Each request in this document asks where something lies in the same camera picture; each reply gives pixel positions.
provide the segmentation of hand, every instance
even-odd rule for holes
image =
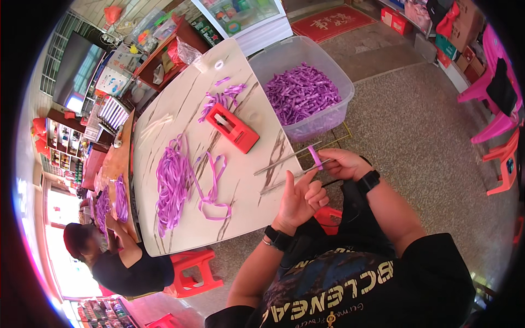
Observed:
[[[106,228],[109,230],[115,231],[119,227],[119,222],[111,216],[111,214],[106,214]]]
[[[366,173],[374,170],[364,159],[348,150],[331,148],[322,149],[318,153],[321,161],[333,159],[323,167],[336,179],[359,181]]]
[[[320,181],[311,182],[318,169],[307,172],[294,185],[292,172],[286,171],[285,193],[272,227],[293,235],[297,227],[308,221],[315,212],[328,204],[327,191]]]

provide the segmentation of black bag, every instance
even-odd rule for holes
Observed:
[[[453,2],[454,0],[428,0],[427,11],[434,26],[445,18]]]
[[[518,95],[507,77],[507,63],[503,58],[498,58],[496,72],[486,90],[489,97],[498,105],[499,110],[510,116],[518,101]]]

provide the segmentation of red plastic stool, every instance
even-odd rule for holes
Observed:
[[[335,223],[330,219],[331,215],[341,218],[343,216],[343,212],[333,209],[330,206],[323,206],[313,215],[313,217],[316,218],[317,222],[319,222],[327,235],[336,235],[337,231],[339,230],[339,226],[335,225]]]
[[[158,319],[157,321],[153,321],[152,323],[148,323],[145,327],[146,328],[178,328],[182,327],[180,325],[174,325],[171,320],[177,321],[177,319],[171,314],[168,313],[167,315],[163,316],[162,318]]]
[[[222,280],[214,280],[208,262],[215,258],[215,252],[211,249],[202,251],[186,251],[170,256],[175,270],[175,280],[171,286],[164,288],[163,293],[175,298],[189,297],[202,292],[223,286]],[[185,277],[182,270],[198,266],[204,283],[196,287],[196,281],[192,277]]]
[[[499,160],[500,162],[501,175],[498,176],[498,181],[502,183],[499,187],[487,191],[487,196],[509,190],[514,180],[516,180],[517,168],[514,152],[518,148],[519,136],[520,130],[516,129],[509,141],[503,145],[489,149],[489,153],[482,157],[484,162],[492,160]]]

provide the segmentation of black t-shirt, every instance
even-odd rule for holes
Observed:
[[[173,282],[173,265],[169,256],[151,257],[144,244],[138,243],[142,257],[126,268],[118,253],[102,253],[93,265],[93,278],[110,291],[122,296],[139,296],[160,292]]]
[[[402,258],[338,247],[299,262],[272,283],[259,306],[232,306],[206,328],[458,327],[474,300],[450,234],[420,238]]]

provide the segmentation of television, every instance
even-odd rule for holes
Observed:
[[[53,101],[80,113],[89,86],[106,52],[73,32],[64,49]]]

